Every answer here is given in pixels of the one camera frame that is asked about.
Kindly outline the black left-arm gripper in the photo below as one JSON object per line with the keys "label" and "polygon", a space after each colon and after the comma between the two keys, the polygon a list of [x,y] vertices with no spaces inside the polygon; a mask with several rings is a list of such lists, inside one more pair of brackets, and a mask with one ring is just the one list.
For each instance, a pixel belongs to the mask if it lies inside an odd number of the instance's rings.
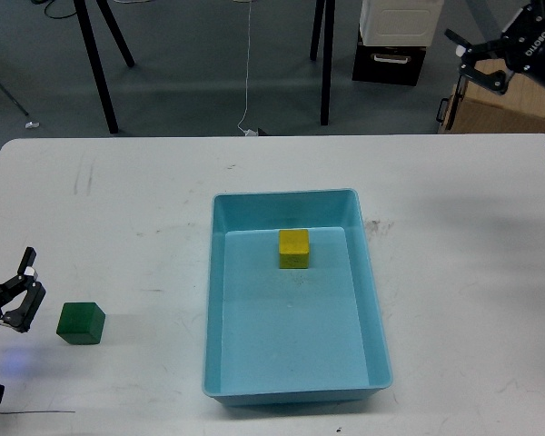
{"label": "black left-arm gripper", "polygon": [[[16,332],[28,332],[31,323],[45,297],[45,288],[37,280],[38,274],[33,267],[36,251],[27,247],[17,269],[16,275],[0,284],[0,323]],[[17,308],[3,312],[2,309],[19,295],[24,298]]]}

